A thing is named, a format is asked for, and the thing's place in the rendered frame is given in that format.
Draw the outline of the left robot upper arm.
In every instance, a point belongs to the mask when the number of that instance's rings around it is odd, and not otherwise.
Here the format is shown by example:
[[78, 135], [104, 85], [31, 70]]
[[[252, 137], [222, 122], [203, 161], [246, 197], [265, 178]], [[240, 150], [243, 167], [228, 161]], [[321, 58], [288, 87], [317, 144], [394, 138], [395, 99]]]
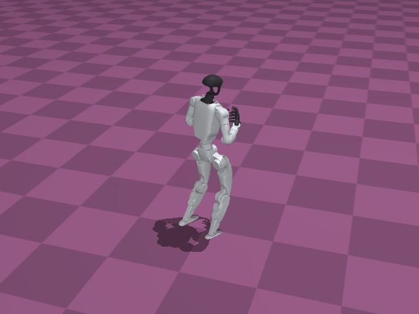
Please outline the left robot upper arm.
[[185, 117], [185, 122], [189, 126], [193, 126], [194, 103], [198, 97], [201, 97], [201, 96], [194, 96], [189, 99], [189, 108], [187, 110], [187, 114]]

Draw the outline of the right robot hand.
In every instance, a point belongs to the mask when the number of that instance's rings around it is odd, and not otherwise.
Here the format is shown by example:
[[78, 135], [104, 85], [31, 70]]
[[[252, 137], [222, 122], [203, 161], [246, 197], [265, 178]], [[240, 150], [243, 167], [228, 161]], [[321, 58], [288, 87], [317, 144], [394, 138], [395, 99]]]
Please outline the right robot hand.
[[240, 115], [238, 113], [238, 109], [236, 107], [232, 107], [232, 110], [235, 110], [235, 111], [232, 111], [235, 114], [231, 114], [231, 115], [234, 115], [235, 116], [235, 120], [234, 120], [233, 123], [234, 123], [235, 126], [239, 126], [239, 123], [240, 123]]

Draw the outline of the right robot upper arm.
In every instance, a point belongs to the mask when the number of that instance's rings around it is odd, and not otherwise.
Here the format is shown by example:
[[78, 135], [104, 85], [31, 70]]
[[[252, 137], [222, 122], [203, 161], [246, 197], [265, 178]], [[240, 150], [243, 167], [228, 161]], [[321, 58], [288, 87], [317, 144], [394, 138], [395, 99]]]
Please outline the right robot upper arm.
[[219, 120], [219, 125], [222, 133], [221, 142], [225, 145], [231, 144], [230, 137], [230, 125], [229, 125], [229, 112], [223, 107], [215, 108], [215, 117]]

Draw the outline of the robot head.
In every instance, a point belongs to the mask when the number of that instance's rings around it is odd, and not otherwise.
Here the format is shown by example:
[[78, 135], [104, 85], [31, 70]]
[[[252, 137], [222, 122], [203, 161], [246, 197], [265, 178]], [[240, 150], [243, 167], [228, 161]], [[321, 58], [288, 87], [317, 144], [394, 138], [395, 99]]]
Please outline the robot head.
[[[206, 104], [212, 104], [214, 96], [217, 96], [220, 92], [221, 89], [221, 85], [223, 83], [223, 80], [218, 77], [217, 75], [208, 75], [206, 76], [203, 81], [202, 84], [209, 86], [210, 87], [210, 91], [208, 91], [206, 93], [206, 96], [204, 98], [202, 98], [200, 101], [206, 103]], [[213, 87], [218, 87], [217, 93], [215, 93], [213, 91]]]

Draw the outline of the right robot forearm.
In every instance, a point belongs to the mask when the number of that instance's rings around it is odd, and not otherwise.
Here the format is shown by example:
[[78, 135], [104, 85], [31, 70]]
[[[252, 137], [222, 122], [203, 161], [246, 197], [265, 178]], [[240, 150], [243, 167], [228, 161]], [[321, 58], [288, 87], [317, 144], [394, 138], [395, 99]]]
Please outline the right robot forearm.
[[239, 123], [239, 126], [235, 126], [234, 123], [232, 124], [232, 127], [230, 129], [230, 137], [229, 137], [230, 143], [233, 143], [235, 141], [236, 135], [239, 129], [240, 129], [240, 123]]

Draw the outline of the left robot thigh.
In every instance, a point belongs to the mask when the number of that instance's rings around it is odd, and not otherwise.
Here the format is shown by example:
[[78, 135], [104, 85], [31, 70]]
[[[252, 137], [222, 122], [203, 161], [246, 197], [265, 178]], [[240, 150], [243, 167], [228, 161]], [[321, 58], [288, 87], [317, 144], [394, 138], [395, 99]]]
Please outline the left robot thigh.
[[196, 161], [200, 180], [195, 185], [195, 190], [204, 193], [208, 189], [208, 181], [211, 171], [211, 162], [203, 161], [198, 154], [198, 147], [192, 151], [192, 156]]

